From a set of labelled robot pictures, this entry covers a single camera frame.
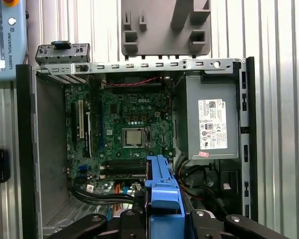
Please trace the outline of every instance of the red wire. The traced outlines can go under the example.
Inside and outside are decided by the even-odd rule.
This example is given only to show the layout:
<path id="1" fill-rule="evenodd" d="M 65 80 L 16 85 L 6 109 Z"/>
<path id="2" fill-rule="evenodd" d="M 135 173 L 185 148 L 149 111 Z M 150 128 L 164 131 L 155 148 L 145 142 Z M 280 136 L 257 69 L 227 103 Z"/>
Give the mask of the red wire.
<path id="1" fill-rule="evenodd" d="M 109 86 L 137 86 L 137 85 L 140 85 L 140 84 L 144 84 L 144 83 L 148 83 L 152 80 L 155 80 L 155 79 L 158 79 L 159 77 L 154 77 L 154 78 L 150 78 L 148 80 L 145 80 L 145 81 L 141 81 L 141 82 L 137 82 L 137 83 L 132 83 L 132 84 L 112 84 L 112 83 L 107 83 L 107 85 Z"/>

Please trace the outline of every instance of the warning label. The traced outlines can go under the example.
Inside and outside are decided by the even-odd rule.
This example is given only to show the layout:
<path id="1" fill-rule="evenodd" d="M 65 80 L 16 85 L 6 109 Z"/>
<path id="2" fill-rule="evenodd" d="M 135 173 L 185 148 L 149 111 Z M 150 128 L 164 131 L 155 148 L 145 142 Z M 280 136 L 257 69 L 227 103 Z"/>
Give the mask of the warning label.
<path id="1" fill-rule="evenodd" d="M 227 148 L 226 103 L 221 99 L 199 100 L 200 149 Z"/>

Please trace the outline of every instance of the screw hole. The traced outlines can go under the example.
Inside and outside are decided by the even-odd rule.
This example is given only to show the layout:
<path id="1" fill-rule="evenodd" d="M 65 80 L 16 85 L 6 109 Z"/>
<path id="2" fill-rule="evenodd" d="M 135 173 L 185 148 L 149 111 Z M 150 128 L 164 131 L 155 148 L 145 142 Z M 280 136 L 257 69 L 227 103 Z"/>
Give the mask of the screw hole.
<path id="1" fill-rule="evenodd" d="M 219 61 L 216 61 L 216 62 L 214 63 L 214 67 L 215 67 L 215 68 L 219 68 L 219 67 L 220 67 L 220 62 L 219 62 Z"/>

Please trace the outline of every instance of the metal wall panel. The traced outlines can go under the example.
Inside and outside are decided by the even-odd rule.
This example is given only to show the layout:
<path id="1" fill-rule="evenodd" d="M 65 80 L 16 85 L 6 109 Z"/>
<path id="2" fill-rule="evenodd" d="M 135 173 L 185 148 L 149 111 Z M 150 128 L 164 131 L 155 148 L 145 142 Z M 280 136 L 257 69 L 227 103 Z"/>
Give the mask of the metal wall panel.
<path id="1" fill-rule="evenodd" d="M 256 58 L 259 221 L 299 239 L 299 0 L 211 0 L 211 7 L 212 52 L 202 58 Z M 54 40 L 91 43 L 93 61 L 124 60 L 120 0 L 28 0 L 27 8 L 31 64 L 38 45 Z M 0 145 L 16 164 L 14 97 L 10 84 L 0 85 Z M 19 225 L 16 176 L 0 185 L 4 233 Z"/>

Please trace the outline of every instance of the blue drive bracket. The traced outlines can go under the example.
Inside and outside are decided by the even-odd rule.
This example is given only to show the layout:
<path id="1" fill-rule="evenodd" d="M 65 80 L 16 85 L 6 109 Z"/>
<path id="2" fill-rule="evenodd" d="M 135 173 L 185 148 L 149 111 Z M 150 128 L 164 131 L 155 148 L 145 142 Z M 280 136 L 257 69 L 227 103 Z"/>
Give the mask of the blue drive bracket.
<path id="1" fill-rule="evenodd" d="M 26 54 L 25 0 L 8 6 L 0 0 L 0 81 L 15 79 L 15 66 L 24 62 Z"/>
<path id="2" fill-rule="evenodd" d="M 151 167 L 145 182 L 150 192 L 150 238 L 184 239 L 185 212 L 169 163 L 163 155 L 148 156 L 147 160 Z"/>

